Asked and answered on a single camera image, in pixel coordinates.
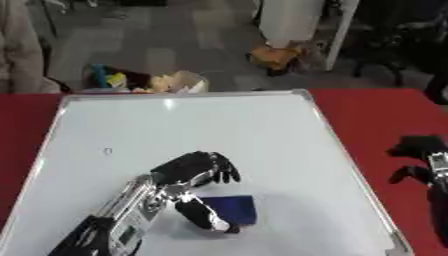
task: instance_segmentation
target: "chair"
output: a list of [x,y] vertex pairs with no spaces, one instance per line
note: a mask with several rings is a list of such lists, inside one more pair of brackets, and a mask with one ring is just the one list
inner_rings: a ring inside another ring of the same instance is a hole
[[353,75],[361,77],[367,65],[378,64],[389,69],[395,84],[401,86],[401,71],[410,63],[409,54],[413,54],[405,52],[403,46],[419,41],[419,37],[428,41],[440,37],[440,28],[447,20],[447,3],[448,0],[362,0],[356,18],[372,30],[361,36],[352,51],[357,60]]

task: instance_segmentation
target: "blue object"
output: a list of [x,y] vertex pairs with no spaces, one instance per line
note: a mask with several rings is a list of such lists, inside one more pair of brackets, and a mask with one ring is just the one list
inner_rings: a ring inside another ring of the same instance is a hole
[[254,225],[257,222],[252,196],[203,197],[201,200],[228,222],[240,226]]
[[106,70],[104,69],[104,66],[101,64],[93,64],[91,68],[100,88],[110,88],[107,84]]

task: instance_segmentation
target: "floor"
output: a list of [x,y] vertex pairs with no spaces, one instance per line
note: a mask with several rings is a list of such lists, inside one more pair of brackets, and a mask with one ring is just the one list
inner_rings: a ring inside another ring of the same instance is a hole
[[[270,78],[249,64],[244,54],[263,43],[250,24],[252,0],[169,0],[168,7],[100,8],[77,4],[65,15],[52,7],[59,38],[49,33],[41,9],[31,5],[40,35],[55,47],[50,75],[82,89],[83,69],[102,63],[160,75],[177,70],[200,73],[211,91],[256,88],[383,88],[392,87],[390,74],[371,67],[362,79],[350,77],[353,63],[340,60],[333,72],[292,73]],[[406,87],[423,89],[429,76],[406,72]]]

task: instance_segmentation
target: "robotic hand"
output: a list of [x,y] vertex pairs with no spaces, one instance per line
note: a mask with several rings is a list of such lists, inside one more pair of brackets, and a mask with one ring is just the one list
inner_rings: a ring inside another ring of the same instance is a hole
[[440,242],[448,248],[448,147],[437,136],[407,136],[388,151],[393,157],[423,161],[427,168],[404,166],[390,177],[397,184],[407,177],[427,185],[433,226]]
[[219,233],[239,233],[239,227],[219,217],[190,190],[212,181],[241,177],[219,153],[183,155],[141,175],[87,217],[49,256],[134,256],[158,214],[168,202],[196,226]]
[[239,233],[235,223],[228,223],[219,214],[190,192],[212,181],[229,183],[241,181],[238,170],[223,155],[216,152],[185,154],[151,171],[159,186],[166,186],[176,210],[196,226],[213,232]]

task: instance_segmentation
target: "red tablecloth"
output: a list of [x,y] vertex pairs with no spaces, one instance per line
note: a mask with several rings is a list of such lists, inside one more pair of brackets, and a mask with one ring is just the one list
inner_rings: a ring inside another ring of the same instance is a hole
[[[416,255],[448,255],[428,214],[425,187],[389,185],[390,174],[413,160],[385,150],[406,134],[448,134],[448,116],[415,90],[311,90],[333,129]],[[0,227],[6,221],[60,101],[57,95],[0,95]]]

